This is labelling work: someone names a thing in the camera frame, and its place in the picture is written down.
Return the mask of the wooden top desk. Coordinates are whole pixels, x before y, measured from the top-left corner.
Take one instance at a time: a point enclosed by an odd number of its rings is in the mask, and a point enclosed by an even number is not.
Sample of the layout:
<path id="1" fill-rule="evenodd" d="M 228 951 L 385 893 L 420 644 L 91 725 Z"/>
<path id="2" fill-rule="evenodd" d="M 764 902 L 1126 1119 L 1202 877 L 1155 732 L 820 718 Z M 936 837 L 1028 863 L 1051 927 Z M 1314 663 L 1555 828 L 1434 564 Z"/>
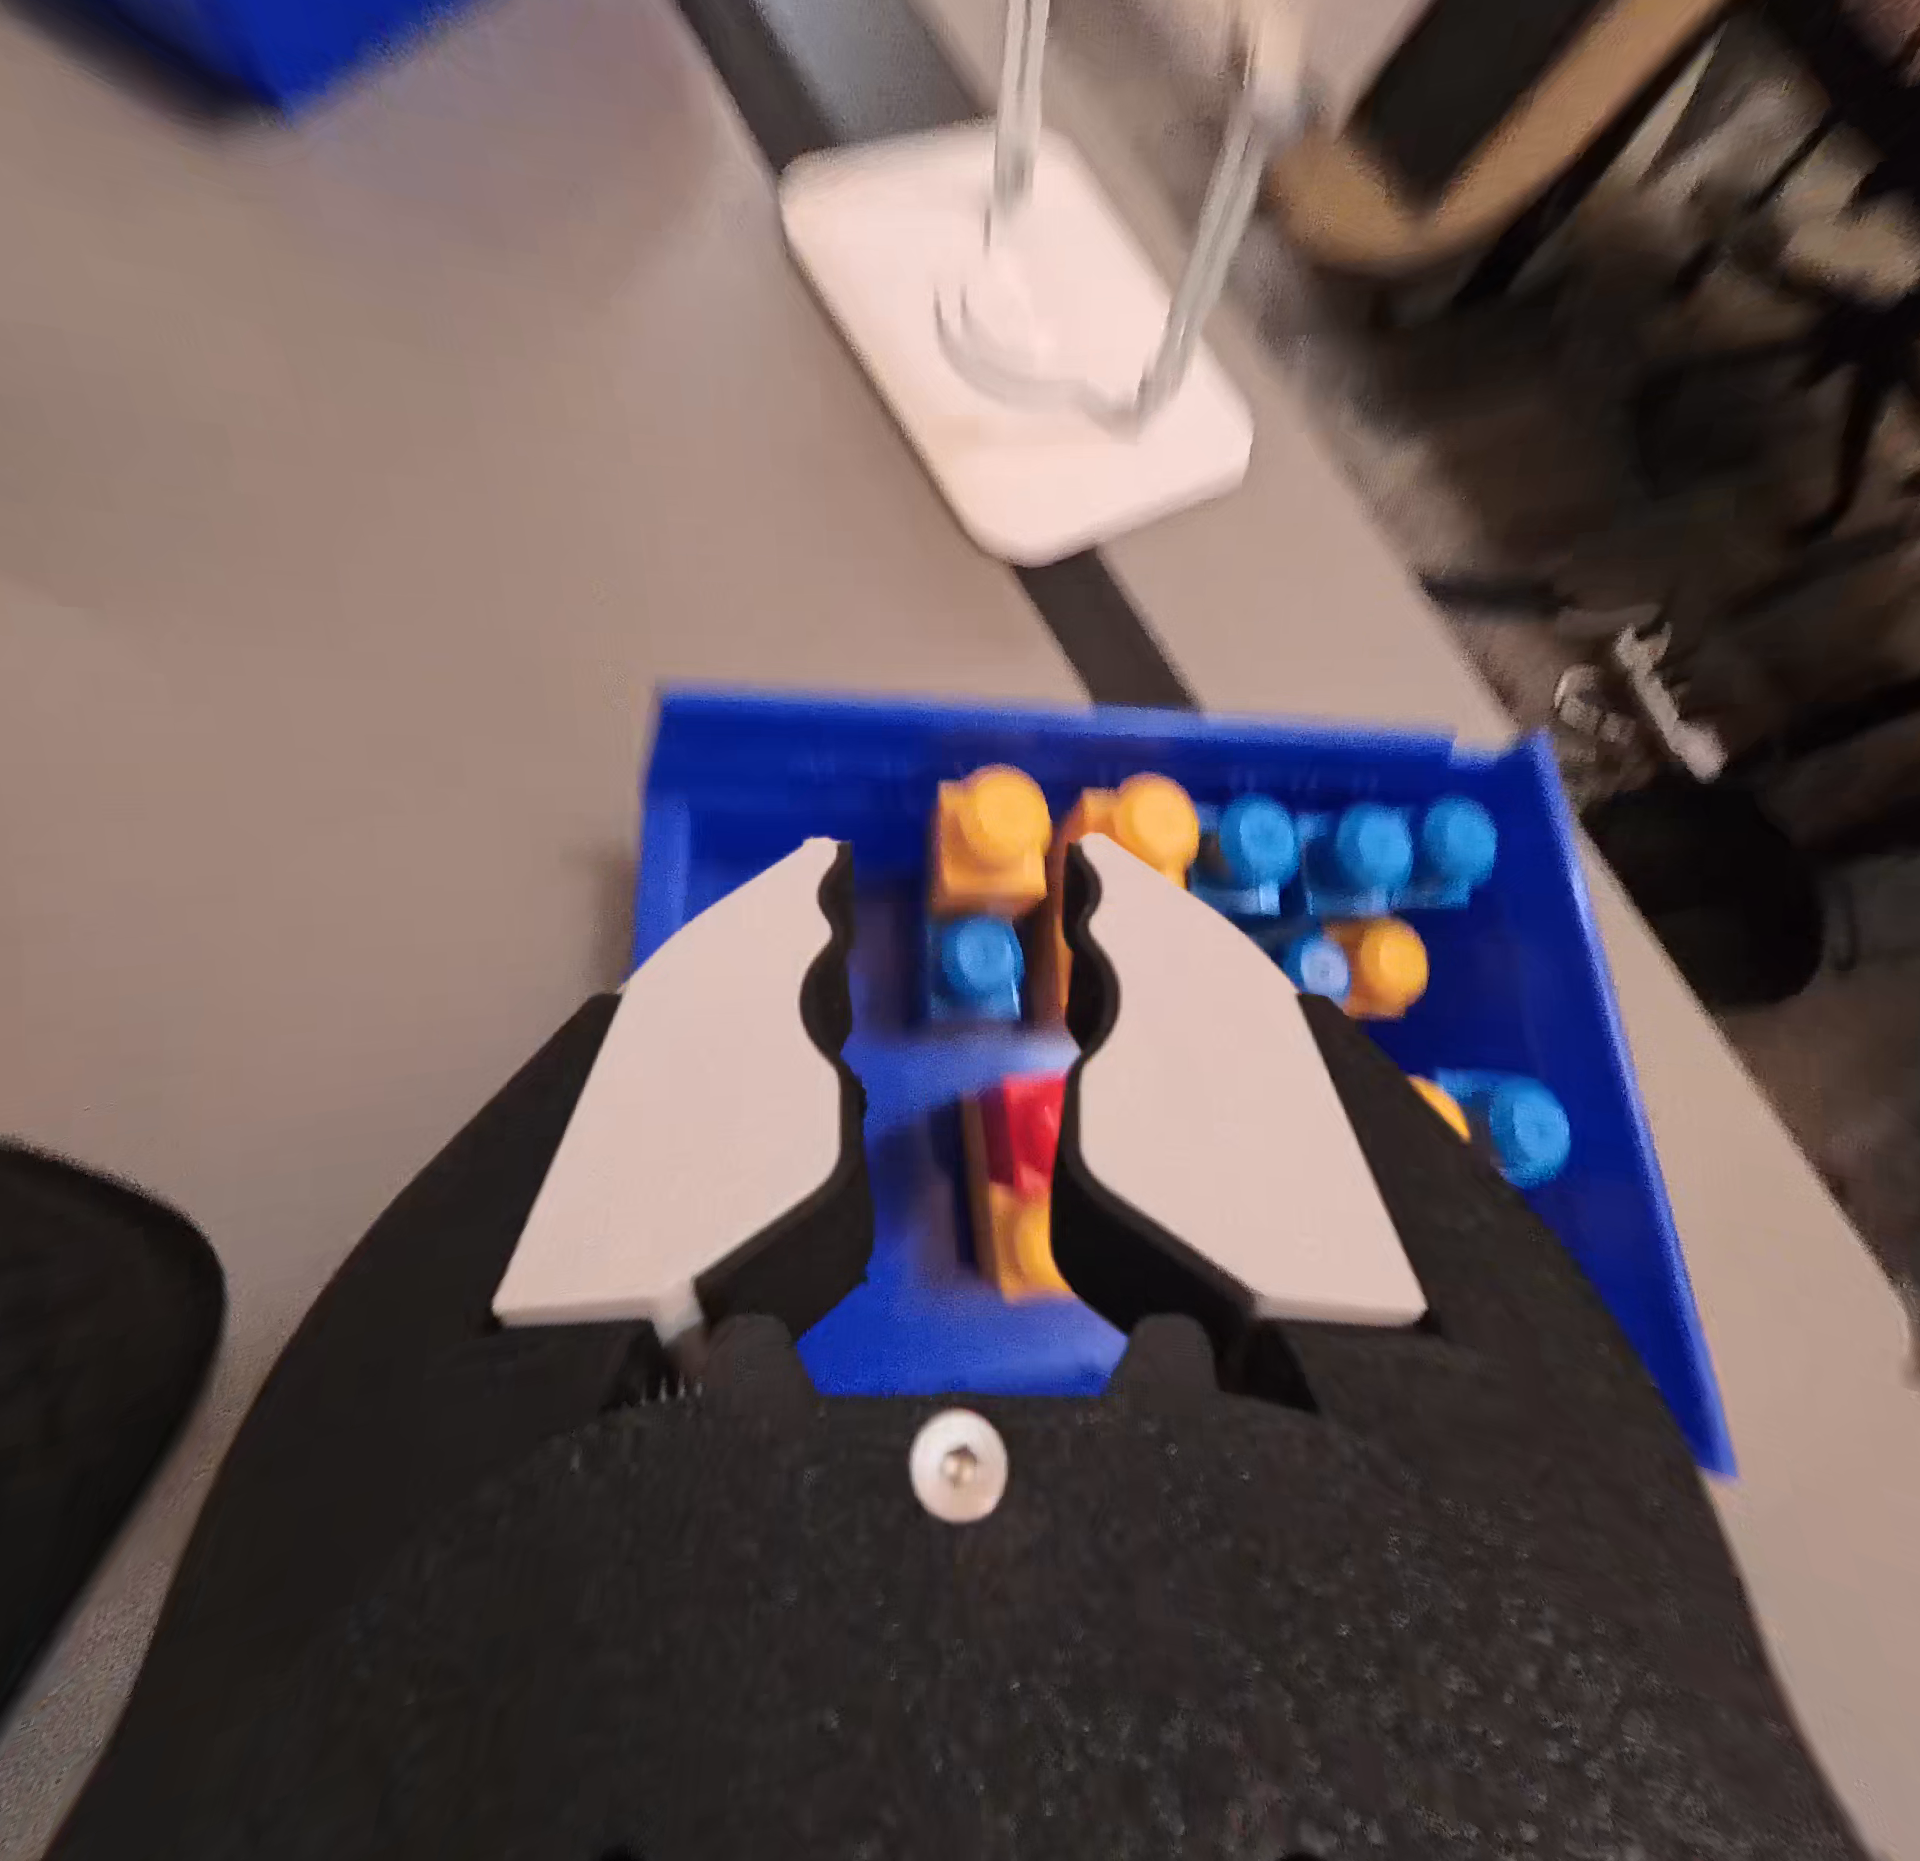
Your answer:
<path id="1" fill-rule="evenodd" d="M 1740 0 L 1604 0 L 1438 192 L 1354 129 L 1316 130 L 1268 185 L 1314 267 L 1402 283 L 1449 265 L 1518 271 L 1697 63 Z"/>

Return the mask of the black wrist rest pad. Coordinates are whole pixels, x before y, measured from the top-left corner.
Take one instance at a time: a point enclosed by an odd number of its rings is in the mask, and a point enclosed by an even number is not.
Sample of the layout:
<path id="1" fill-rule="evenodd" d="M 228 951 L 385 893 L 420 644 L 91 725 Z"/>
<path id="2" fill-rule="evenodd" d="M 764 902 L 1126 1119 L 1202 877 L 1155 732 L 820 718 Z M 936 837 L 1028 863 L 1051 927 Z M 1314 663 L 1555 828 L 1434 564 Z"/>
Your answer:
<path id="1" fill-rule="evenodd" d="M 4 1714 L 198 1406 L 225 1319 L 219 1256 L 178 1208 L 4 1142 Z"/>

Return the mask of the white document stand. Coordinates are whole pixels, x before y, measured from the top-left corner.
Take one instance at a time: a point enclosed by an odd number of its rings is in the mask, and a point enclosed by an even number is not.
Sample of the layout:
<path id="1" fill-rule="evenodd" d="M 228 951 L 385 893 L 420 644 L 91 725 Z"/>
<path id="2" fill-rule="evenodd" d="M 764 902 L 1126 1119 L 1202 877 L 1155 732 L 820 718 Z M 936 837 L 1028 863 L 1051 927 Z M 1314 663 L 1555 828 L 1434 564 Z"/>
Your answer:
<path id="1" fill-rule="evenodd" d="M 1006 0 L 996 118 L 794 161 L 780 226 L 969 540 L 1019 567 L 1228 494 L 1254 425 L 1204 341 L 1282 134 L 1285 52 L 1240 86 L 1175 285 L 1043 127 L 1053 0 Z"/>

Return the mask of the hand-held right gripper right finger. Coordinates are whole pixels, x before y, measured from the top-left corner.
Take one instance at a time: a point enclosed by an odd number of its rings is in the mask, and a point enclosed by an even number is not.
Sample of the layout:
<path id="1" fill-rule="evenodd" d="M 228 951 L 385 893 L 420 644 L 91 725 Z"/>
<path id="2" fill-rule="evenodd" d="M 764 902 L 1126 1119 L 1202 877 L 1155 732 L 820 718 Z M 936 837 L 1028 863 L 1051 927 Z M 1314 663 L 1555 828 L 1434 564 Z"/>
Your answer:
<path id="1" fill-rule="evenodd" d="M 1117 1327 L 1193 1312 L 1398 1328 L 1427 1293 L 1322 1057 L 1259 945 L 1111 837 L 1068 848 L 1054 1258 Z"/>

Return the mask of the group of toy bricks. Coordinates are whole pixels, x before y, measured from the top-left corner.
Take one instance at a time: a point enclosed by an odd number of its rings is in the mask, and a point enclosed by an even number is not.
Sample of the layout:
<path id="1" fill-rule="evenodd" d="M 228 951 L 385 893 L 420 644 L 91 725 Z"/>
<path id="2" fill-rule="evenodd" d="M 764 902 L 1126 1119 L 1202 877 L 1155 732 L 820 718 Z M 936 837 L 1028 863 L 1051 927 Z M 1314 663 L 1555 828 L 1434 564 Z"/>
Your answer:
<path id="1" fill-rule="evenodd" d="M 924 1017 L 1064 1026 L 1068 846 L 1111 837 L 1234 921 L 1306 996 L 1354 1019 L 1404 1017 L 1430 981 L 1406 914 L 1463 909 L 1498 865 L 1498 828 L 1463 795 L 1289 808 L 1268 794 L 1195 802 L 1155 771 L 1087 788 L 1060 826 L 1011 765 L 941 782 L 930 820 Z M 1514 1188 L 1559 1176 L 1572 1119 L 1553 1089 L 1501 1072 L 1438 1070 L 1413 1089 Z M 1000 1299 L 1066 1299 L 1051 1241 L 1064 1075 L 1015 1075 L 961 1100 L 971 1256 Z"/>

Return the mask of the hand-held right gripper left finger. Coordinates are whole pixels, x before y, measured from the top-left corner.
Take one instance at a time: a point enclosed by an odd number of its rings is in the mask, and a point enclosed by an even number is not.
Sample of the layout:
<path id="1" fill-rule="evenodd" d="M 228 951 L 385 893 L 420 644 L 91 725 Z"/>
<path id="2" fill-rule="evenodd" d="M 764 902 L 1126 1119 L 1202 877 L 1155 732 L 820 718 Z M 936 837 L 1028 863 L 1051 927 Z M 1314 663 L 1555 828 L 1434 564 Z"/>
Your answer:
<path id="1" fill-rule="evenodd" d="M 805 839 L 667 938 L 607 1035 L 494 1291 L 533 1328 L 805 1334 L 874 1247 L 853 1030 L 853 851 Z"/>

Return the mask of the blue plastic bin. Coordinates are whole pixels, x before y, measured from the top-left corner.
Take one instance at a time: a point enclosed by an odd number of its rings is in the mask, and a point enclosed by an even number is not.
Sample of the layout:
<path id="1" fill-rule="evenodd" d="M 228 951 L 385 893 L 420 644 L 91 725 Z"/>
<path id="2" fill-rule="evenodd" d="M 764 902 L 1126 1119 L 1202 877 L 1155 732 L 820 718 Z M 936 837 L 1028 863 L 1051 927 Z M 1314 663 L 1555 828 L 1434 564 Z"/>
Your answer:
<path id="1" fill-rule="evenodd" d="M 1449 1092 L 1476 1152 L 1516 1190 L 1625 1328 L 1694 1462 L 1735 1477 L 1633 1057 L 1548 743 L 1484 751 L 1441 732 L 1222 721 L 1098 707 L 752 697 L 661 700 L 642 800 L 634 964 L 807 837 L 850 844 L 857 944 L 849 1062 L 867 1093 L 877 1246 L 867 1271 L 801 1343 L 827 1393 L 1089 1396 L 1123 1334 L 1072 1299 L 1010 1301 L 978 1270 L 961 1197 L 963 1100 L 1062 1075 L 1062 1029 L 938 1021 L 924 1005 L 926 852 L 938 791 L 1015 767 L 1054 820 L 1140 771 L 1211 818 L 1261 795 L 1309 831 L 1363 802 L 1419 823 L 1475 800 L 1497 831 L 1485 882 L 1457 909 L 1412 912 L 1427 994 L 1367 1033 L 1406 1076 Z"/>
<path id="2" fill-rule="evenodd" d="M 210 104 L 297 113 L 476 0 L 7 0 L 96 58 Z"/>

